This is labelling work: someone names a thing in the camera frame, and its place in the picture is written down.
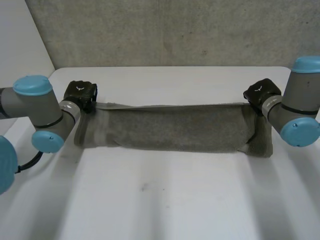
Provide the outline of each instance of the black cable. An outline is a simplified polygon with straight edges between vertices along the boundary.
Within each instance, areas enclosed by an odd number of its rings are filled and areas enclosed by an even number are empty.
[[[37,162],[39,162],[39,160],[42,157],[42,154],[44,154],[43,152],[39,151],[34,158],[32,158],[32,160],[30,160],[29,162],[27,162],[26,164],[22,165],[22,166],[18,166],[18,170],[16,171],[16,174],[21,173],[21,171],[27,170],[31,167],[33,167],[34,165],[37,164]]]

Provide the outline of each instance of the gray towel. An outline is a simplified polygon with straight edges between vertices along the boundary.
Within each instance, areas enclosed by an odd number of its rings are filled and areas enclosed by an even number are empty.
[[[264,158],[273,153],[270,124],[247,103],[138,107],[96,103],[95,112],[81,115],[74,143],[82,148],[240,151]]]

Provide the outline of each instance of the dark band on joint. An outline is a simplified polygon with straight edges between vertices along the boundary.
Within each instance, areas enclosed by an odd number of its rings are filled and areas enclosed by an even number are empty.
[[[270,110],[268,111],[268,116],[266,116],[266,119],[269,120],[269,115],[270,115],[270,113],[271,113],[271,110],[274,109],[274,107],[277,106],[277,105],[279,105],[280,103],[281,103],[281,102],[278,102],[278,103],[276,103],[275,105],[273,105],[273,106],[270,108]]]
[[[281,104],[281,107],[284,110],[287,110],[289,112],[295,113],[295,114],[301,114],[301,115],[317,115],[319,110],[316,111],[304,111],[304,110],[298,110],[298,109],[294,109],[291,108],[289,106],[284,105],[283,103]]]
[[[5,90],[4,88],[0,88],[0,114],[5,116],[7,119],[10,119],[11,117],[4,110],[4,107],[2,106],[2,102],[1,102],[1,95],[4,90]]]
[[[68,115],[73,119],[74,124],[76,124],[76,119],[75,119],[75,117],[74,117],[70,112],[68,112],[68,111],[66,111],[66,110],[63,110],[63,109],[61,109],[61,111],[64,112],[64,113],[66,113],[66,114],[68,114]]]
[[[52,126],[60,123],[60,122],[62,121],[62,119],[64,119],[64,115],[63,115],[63,114],[61,114],[61,117],[60,117],[58,120],[56,120],[56,121],[54,121],[54,122],[52,122],[52,123],[49,123],[49,124],[47,124],[47,125],[41,125],[41,126],[37,126],[37,125],[33,125],[33,126],[34,126],[36,129],[46,129],[46,128],[52,127]]]

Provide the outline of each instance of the gray concrete wall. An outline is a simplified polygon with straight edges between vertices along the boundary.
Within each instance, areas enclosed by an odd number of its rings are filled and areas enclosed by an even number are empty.
[[[26,0],[56,69],[285,66],[320,55],[320,0]]]

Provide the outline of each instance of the white table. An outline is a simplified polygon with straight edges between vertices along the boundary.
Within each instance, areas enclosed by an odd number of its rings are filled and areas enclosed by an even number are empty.
[[[100,102],[185,105],[245,102],[243,92],[284,67],[62,68],[50,81],[59,100],[70,81],[98,85]],[[33,127],[6,133],[19,163],[30,160]],[[81,150],[74,132],[0,196],[4,240],[315,240],[320,237],[320,141],[294,148],[273,130],[270,159],[243,153]]]

